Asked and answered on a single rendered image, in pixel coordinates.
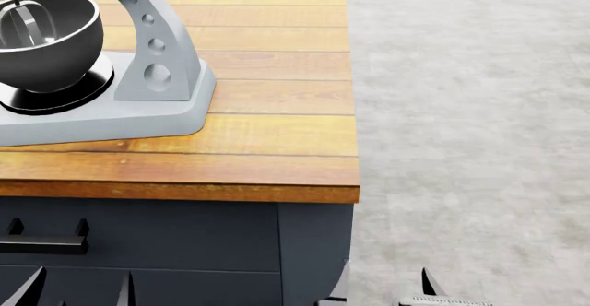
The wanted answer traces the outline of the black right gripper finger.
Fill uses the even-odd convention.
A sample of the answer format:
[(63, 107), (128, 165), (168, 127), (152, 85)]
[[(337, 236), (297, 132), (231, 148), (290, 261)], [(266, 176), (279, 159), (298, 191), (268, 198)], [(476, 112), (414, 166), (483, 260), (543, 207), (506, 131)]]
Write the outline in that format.
[(341, 275), (330, 294), (318, 300), (313, 306), (347, 306), (348, 300), (349, 261), (346, 261)]
[(433, 277), (431, 272), (423, 267), (421, 269), (421, 286), (422, 292), (428, 296), (447, 296), (446, 292)]

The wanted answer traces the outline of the steel mixing bowl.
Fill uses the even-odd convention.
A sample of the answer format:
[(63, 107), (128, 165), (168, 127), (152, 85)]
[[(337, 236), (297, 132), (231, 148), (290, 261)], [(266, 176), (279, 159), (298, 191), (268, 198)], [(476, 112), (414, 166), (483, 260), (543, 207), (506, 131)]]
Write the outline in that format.
[(58, 39), (44, 45), (0, 47), (0, 83), (31, 92), (76, 84), (95, 64), (103, 45), (98, 4), (92, 0), (32, 0), (53, 18)]

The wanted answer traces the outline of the black round bowl plate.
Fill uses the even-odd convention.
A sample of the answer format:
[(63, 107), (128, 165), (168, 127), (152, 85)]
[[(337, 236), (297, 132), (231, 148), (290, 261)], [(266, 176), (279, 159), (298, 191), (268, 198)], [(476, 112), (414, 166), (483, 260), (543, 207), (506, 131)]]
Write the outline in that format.
[(114, 70), (89, 70), (76, 84), (56, 92), (40, 93), (0, 84), (0, 106), (9, 112), (41, 116), (68, 112), (90, 103), (109, 88)]

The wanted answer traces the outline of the grey stand mixer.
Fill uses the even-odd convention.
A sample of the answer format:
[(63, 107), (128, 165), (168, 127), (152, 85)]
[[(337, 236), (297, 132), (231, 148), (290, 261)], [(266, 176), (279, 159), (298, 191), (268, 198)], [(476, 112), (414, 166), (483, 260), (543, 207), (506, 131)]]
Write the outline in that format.
[(114, 70), (98, 98), (68, 112), (28, 116), (0, 106), (0, 147), (190, 135), (206, 121), (216, 86), (166, 0), (117, 0), (133, 21), (136, 49), (106, 51), (89, 70)]

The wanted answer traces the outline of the dark blue drawer front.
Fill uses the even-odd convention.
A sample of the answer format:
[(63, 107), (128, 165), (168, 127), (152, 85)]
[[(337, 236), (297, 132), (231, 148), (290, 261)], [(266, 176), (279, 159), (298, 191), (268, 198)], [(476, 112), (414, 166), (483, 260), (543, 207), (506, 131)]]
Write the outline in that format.
[(0, 233), (72, 236), (89, 225), (84, 255), (0, 254), (0, 264), (278, 272), (277, 207), (266, 203), (0, 197)]

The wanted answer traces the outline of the metal mixer beater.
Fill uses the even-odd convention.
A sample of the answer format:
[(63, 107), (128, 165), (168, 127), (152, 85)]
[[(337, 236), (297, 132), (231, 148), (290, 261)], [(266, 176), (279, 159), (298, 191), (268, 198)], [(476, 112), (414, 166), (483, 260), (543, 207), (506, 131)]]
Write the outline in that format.
[(0, 0), (0, 47), (29, 48), (54, 42), (57, 30), (48, 9), (32, 0)]

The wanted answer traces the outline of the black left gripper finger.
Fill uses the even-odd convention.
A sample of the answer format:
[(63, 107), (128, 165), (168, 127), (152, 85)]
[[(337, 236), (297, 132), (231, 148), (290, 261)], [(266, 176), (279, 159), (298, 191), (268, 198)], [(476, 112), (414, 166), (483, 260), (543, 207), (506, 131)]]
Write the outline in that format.
[(7, 306), (37, 306), (46, 277), (47, 271), (41, 266), (8, 298)]
[(137, 306), (134, 280), (131, 272), (127, 272), (123, 279), (116, 306)]

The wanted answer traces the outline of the dark blue kitchen cabinet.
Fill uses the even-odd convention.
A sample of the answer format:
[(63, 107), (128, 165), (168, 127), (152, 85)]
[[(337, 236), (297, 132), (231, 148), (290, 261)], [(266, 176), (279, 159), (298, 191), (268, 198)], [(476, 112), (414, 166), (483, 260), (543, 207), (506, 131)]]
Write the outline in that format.
[(277, 207), (278, 272), (0, 264), (0, 304), (43, 266), (38, 306), (116, 306), (127, 272), (137, 306), (313, 306), (349, 259), (353, 207), (266, 204)]

